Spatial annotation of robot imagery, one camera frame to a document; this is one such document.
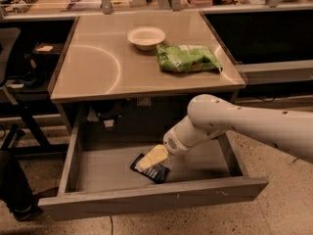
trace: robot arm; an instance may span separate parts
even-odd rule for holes
[[[170,154],[180,156],[226,130],[313,164],[312,113],[240,107],[212,95],[195,97],[187,116],[165,133],[163,144]]]

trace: gray drawer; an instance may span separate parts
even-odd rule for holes
[[[156,100],[149,107],[128,101],[114,127],[87,120],[79,107],[57,197],[39,207],[56,220],[219,205],[254,200],[265,177],[251,178],[231,132],[206,141],[185,157],[170,157],[162,184],[130,169],[185,113],[185,102]]]

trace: floor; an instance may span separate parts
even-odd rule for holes
[[[313,112],[313,98],[239,104]],[[42,125],[47,125],[42,129],[51,143],[68,142],[63,126]],[[13,145],[35,144],[31,134],[25,131],[26,136]],[[1,203],[0,234],[312,234],[312,164],[295,161],[294,157],[238,133],[235,136],[249,175],[266,176],[269,180],[269,185],[253,202],[72,221],[54,221],[42,213],[27,222],[15,221]],[[20,163],[34,193],[58,187],[64,165],[62,156],[21,157]]]

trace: white bowl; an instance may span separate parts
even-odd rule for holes
[[[137,27],[128,32],[127,39],[138,49],[151,51],[165,39],[165,33],[157,27]]]

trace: green chip bag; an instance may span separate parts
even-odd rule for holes
[[[159,68],[163,71],[222,71],[215,55],[204,45],[156,46]]]

